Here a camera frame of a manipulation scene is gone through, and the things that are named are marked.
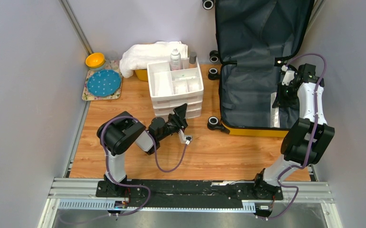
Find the yellow Pikachu suitcase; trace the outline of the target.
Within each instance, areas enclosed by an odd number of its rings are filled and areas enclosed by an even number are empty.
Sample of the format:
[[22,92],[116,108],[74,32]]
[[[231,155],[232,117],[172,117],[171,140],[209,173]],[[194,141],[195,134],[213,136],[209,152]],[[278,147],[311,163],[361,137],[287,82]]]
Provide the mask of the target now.
[[281,67],[303,43],[312,0],[215,1],[220,117],[207,127],[227,134],[283,137],[299,117],[299,107],[279,107],[280,128],[270,127],[271,94],[283,80]]

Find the white toothpaste tube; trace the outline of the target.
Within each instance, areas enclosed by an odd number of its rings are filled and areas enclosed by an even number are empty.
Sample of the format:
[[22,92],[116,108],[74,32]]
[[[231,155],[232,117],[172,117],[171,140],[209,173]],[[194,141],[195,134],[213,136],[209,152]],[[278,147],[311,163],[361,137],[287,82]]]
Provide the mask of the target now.
[[270,127],[271,128],[280,128],[279,107],[273,107],[276,96],[277,96],[276,92],[271,94],[271,109],[270,109]]

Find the yellow plastic basket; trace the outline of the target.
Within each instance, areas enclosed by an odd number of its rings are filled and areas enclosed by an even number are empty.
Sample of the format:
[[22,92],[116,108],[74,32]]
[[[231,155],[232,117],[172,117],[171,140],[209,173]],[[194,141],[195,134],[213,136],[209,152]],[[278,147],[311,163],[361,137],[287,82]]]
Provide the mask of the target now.
[[134,72],[139,80],[148,82],[147,69],[138,69],[138,70],[135,70]]

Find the white plastic drawer organizer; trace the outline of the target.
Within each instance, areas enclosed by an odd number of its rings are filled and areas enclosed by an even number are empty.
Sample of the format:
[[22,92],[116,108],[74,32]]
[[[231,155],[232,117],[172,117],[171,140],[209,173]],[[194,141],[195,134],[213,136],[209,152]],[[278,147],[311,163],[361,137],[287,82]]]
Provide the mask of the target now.
[[147,75],[152,107],[156,117],[165,120],[173,109],[187,104],[186,118],[201,115],[204,84],[200,64],[193,65],[189,58],[183,58],[183,68],[171,70],[170,62],[147,64]]

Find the white pump lotion bottle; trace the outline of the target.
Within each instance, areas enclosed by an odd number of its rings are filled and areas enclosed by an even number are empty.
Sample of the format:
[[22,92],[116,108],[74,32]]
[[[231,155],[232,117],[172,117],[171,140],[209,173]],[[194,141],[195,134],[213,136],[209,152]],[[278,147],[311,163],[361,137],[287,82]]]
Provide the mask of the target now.
[[171,71],[181,69],[181,54],[177,48],[173,49],[170,54],[170,69]]

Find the white garment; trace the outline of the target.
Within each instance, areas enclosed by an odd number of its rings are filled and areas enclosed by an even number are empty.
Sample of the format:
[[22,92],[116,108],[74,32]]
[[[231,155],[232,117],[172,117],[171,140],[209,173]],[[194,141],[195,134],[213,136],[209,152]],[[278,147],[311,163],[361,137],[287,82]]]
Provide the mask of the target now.
[[147,64],[169,61],[174,49],[179,51],[182,58],[188,57],[188,45],[181,41],[133,45],[122,55],[119,62],[120,72],[123,77],[129,78],[135,70],[146,69]]

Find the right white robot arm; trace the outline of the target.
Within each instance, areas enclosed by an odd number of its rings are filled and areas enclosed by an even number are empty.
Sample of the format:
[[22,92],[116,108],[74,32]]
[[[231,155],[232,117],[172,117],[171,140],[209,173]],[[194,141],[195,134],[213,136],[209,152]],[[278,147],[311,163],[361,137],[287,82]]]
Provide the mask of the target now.
[[288,103],[297,97],[300,115],[282,141],[279,159],[255,177],[252,192],[258,199],[277,193],[280,182],[295,170],[317,164],[335,135],[323,113],[324,80],[316,76],[315,65],[303,64],[297,71],[284,72],[284,80],[279,84],[284,94],[274,106],[281,105],[283,98]]

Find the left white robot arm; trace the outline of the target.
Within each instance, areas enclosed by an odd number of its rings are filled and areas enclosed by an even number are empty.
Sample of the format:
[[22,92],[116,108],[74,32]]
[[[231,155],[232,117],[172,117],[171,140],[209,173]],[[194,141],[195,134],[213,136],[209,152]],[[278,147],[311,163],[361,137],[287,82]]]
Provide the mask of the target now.
[[127,188],[132,187],[131,184],[126,183],[125,153],[133,144],[136,144],[148,155],[157,155],[160,141],[176,133],[181,144],[184,145],[178,164],[170,170],[165,170],[161,168],[158,160],[155,163],[158,169],[164,173],[173,172],[181,165],[187,147],[192,142],[192,137],[185,134],[188,127],[187,108],[187,103],[177,106],[168,114],[167,120],[157,116],[152,119],[149,126],[145,126],[125,111],[99,127],[97,137],[105,154],[104,181],[109,184],[108,191],[113,196],[121,197]]

